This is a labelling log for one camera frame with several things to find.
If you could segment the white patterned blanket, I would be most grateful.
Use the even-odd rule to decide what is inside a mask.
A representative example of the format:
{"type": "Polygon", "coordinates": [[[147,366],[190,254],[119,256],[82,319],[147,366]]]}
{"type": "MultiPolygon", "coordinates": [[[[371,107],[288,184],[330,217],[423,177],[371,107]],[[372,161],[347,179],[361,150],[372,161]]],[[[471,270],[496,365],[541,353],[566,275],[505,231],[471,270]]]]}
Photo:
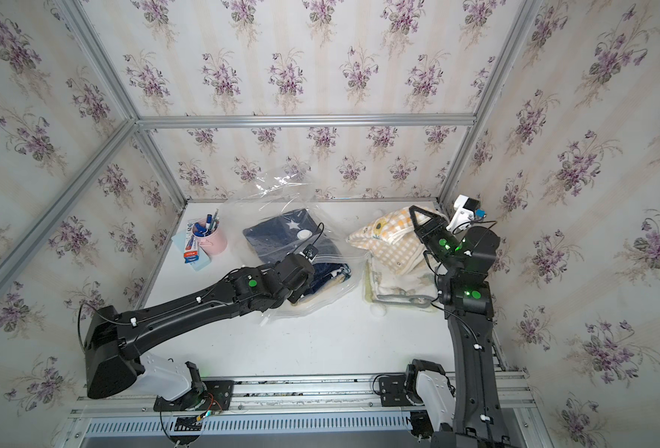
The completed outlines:
{"type": "Polygon", "coordinates": [[[428,309],[438,291],[433,272],[423,263],[406,274],[395,274],[376,258],[365,267],[365,300],[397,307],[428,309]]]}

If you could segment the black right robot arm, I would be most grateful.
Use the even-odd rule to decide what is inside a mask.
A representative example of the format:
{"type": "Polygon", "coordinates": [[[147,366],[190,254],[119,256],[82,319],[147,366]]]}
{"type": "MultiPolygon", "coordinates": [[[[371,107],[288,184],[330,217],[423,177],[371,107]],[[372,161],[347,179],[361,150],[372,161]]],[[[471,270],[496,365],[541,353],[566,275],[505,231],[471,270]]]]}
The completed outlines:
{"type": "Polygon", "coordinates": [[[487,281],[500,238],[475,223],[458,236],[446,218],[415,205],[408,213],[424,257],[439,265],[436,302],[447,321],[455,365],[452,378],[434,362],[408,365],[406,394],[427,415],[414,420],[412,429],[432,447],[509,447],[493,367],[494,308],[487,281]]]}

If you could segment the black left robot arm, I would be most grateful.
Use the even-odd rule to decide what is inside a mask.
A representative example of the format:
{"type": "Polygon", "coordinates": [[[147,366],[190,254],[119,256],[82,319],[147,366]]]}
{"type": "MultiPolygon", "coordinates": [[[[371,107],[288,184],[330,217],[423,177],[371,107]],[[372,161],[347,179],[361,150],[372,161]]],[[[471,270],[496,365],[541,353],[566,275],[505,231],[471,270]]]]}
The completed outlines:
{"type": "Polygon", "coordinates": [[[94,310],[81,343],[86,393],[106,399],[152,374],[144,358],[154,347],[205,325],[277,308],[302,296],[315,274],[311,261],[291,253],[281,261],[232,270],[215,284],[176,300],[119,313],[94,310]]]}

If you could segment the light green blanket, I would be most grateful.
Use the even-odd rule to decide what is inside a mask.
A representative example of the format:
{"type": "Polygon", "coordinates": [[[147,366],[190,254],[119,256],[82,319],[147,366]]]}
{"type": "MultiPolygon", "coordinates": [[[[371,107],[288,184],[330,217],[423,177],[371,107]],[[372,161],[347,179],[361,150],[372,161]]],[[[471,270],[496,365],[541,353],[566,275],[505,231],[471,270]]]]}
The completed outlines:
{"type": "MultiPolygon", "coordinates": [[[[375,209],[372,212],[372,218],[370,222],[366,225],[365,233],[367,235],[371,233],[370,225],[374,224],[376,220],[378,220],[383,216],[384,216],[384,211],[381,208],[375,209]]],[[[365,265],[365,292],[363,294],[365,295],[365,301],[368,303],[370,315],[372,315],[372,317],[374,318],[382,318],[385,317],[385,315],[387,315],[387,308],[384,304],[382,304],[377,300],[376,294],[374,293],[372,288],[372,274],[373,274],[371,268],[372,256],[373,253],[370,252],[369,260],[365,265]]]]}

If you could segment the orange checkered blanket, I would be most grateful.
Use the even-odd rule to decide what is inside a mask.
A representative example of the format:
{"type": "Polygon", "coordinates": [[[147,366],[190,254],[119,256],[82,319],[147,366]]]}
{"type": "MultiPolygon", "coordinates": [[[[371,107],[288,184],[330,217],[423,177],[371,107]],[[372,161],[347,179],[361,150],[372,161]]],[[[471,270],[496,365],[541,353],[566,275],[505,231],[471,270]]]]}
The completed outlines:
{"type": "Polygon", "coordinates": [[[420,262],[424,244],[415,234],[409,206],[377,218],[347,238],[354,248],[364,249],[392,273],[407,274],[420,262]]]}

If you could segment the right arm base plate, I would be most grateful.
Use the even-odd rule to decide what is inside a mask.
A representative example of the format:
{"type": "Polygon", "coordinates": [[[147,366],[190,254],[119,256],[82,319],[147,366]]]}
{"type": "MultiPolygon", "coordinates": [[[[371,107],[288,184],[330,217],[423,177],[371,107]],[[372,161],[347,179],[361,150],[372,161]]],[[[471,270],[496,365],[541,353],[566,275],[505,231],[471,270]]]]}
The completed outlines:
{"type": "Polygon", "coordinates": [[[404,373],[385,373],[376,376],[372,383],[373,392],[378,395],[382,407],[419,406],[406,389],[404,373]]]}

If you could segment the clear plastic vacuum bag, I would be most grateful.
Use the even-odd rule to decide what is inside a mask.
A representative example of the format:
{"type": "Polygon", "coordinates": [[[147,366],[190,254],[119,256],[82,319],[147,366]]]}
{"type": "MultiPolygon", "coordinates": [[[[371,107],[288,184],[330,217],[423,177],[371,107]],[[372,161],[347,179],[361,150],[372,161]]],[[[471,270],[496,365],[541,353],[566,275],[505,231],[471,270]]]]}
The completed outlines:
{"type": "Polygon", "coordinates": [[[308,317],[363,289],[369,254],[347,242],[341,218],[308,171],[272,169],[223,203],[221,227],[245,265],[276,267],[294,256],[314,269],[302,291],[264,311],[264,323],[308,317]]]}

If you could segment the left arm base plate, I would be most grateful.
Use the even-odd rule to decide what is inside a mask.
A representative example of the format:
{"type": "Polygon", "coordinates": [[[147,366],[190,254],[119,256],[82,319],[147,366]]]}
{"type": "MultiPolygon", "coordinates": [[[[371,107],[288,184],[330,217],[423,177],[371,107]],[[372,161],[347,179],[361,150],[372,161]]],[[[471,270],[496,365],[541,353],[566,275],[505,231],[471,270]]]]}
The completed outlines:
{"type": "Polygon", "coordinates": [[[154,403],[154,412],[212,411],[213,413],[219,413],[228,411],[235,384],[232,380],[204,380],[202,388],[192,388],[174,401],[157,397],[154,403]]]}

